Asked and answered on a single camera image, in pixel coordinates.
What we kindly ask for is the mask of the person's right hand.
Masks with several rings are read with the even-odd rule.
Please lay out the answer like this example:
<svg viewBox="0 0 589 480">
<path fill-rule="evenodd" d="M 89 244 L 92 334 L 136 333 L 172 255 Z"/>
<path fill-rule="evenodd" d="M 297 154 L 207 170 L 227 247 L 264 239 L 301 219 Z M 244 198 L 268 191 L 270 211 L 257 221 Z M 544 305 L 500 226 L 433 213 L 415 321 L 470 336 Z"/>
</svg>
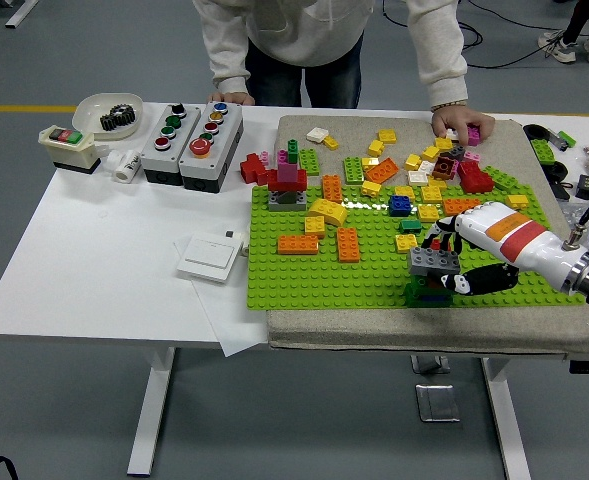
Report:
<svg viewBox="0 0 589 480">
<path fill-rule="evenodd" d="M 208 97 L 209 102 L 233 103 L 242 106 L 254 106 L 255 99 L 246 92 L 214 92 Z"/>
</svg>

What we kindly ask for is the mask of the person's left hand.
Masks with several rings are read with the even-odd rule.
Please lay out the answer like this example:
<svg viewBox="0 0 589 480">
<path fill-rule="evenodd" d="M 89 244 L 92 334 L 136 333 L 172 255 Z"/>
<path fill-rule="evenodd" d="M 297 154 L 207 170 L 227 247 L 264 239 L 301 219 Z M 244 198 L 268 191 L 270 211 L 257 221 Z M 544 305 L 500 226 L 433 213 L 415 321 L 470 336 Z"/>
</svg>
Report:
<svg viewBox="0 0 589 480">
<path fill-rule="evenodd" d="M 465 105 L 449 105 L 440 107 L 432 113 L 431 126 L 433 133 L 442 138 L 449 129 L 455 130 L 459 143 L 468 146 L 468 127 L 476 127 L 480 140 L 483 141 L 493 133 L 495 119 Z"/>
</svg>

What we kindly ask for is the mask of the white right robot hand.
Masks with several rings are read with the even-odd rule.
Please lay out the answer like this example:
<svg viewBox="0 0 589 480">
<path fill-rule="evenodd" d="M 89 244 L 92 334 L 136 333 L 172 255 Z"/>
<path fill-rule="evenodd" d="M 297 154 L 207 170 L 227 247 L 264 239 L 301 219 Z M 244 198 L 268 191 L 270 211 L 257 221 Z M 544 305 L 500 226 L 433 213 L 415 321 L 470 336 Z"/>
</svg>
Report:
<svg viewBox="0 0 589 480">
<path fill-rule="evenodd" d="M 533 271 L 555 290 L 572 295 L 579 291 L 589 261 L 584 247 L 566 250 L 563 241 L 545 226 L 496 201 L 436 221 L 422 246 L 427 248 L 438 236 L 443 245 L 453 240 L 455 252 L 467 242 L 498 260 L 465 273 L 427 274 L 444 288 L 467 296 L 511 289 L 522 271 Z"/>
</svg>

